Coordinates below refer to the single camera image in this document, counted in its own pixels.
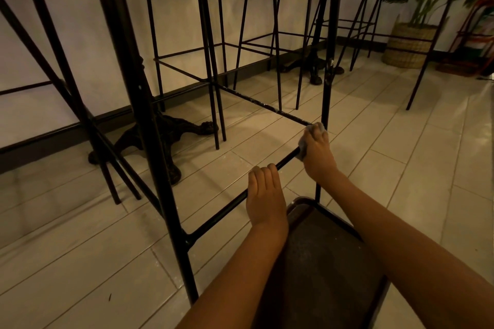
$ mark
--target potted plant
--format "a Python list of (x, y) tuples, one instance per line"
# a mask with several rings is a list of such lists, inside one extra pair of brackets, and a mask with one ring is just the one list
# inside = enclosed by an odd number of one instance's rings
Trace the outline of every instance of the potted plant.
[[(385, 3), (407, 3), (409, 0), (382, 0)], [(398, 19), (393, 27), (391, 37), (388, 41), (388, 48), (398, 48), (402, 50), (428, 52), (431, 40), (434, 38), (438, 26), (430, 25), (429, 19), (437, 9), (445, 5), (437, 5), (439, 0), (415, 0), (416, 7), (409, 22), (399, 22)], [(465, 0), (463, 3), (467, 8), (472, 7), (477, 0)], [(400, 39), (396, 37), (415, 38)], [(425, 61), (425, 55), (406, 51), (396, 51), (386, 49), (382, 56), (382, 61), (386, 64), (401, 68), (421, 68)]]

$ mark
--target white tile floor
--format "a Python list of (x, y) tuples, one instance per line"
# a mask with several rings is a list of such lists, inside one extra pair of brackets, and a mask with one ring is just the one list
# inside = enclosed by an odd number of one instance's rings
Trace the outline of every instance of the white tile floor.
[[(417, 76), (359, 58), (336, 78), (330, 110), (332, 151), (340, 169), (392, 212), (441, 243), (491, 283), (493, 187), (491, 83), (427, 71), (410, 111)], [(304, 84), (294, 110), (296, 71), (283, 75), (284, 110), (315, 121), (322, 87)], [(277, 105), (276, 74), (239, 83), (239, 91)], [(222, 93), (226, 142), (186, 134), (173, 146), (182, 181), (174, 187), (186, 231), (246, 187), (254, 165), (278, 162), (302, 126)], [(207, 96), (167, 111), (193, 122), (210, 119)], [(121, 131), (110, 134), (112, 139)], [(173, 328), (189, 308), (164, 221), (136, 201), (116, 177), (115, 206), (101, 172), (86, 162), (88, 143), (0, 176), (0, 327)], [(126, 153), (151, 185), (142, 153)], [(281, 170), (287, 202), (314, 195), (298, 160)], [(324, 193), (324, 205), (345, 217)], [(202, 291), (249, 230), (244, 204), (189, 252)], [(376, 327), (422, 327), (390, 289)]]

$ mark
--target cloth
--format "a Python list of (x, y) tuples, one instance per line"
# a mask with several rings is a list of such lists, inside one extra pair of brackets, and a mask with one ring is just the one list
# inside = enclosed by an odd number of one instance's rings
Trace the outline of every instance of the cloth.
[[(321, 123), (308, 125), (305, 128), (312, 134), (312, 130), (317, 126), (319, 126), (319, 130), (321, 131), (321, 133), (324, 133), (326, 131), (324, 125)], [(298, 141), (298, 146), (300, 147), (300, 152), (297, 155), (297, 159), (299, 159), (300, 161), (304, 161), (305, 155), (307, 155), (307, 144), (305, 142), (304, 136), (302, 136), (302, 138), (300, 138), (300, 140)]]

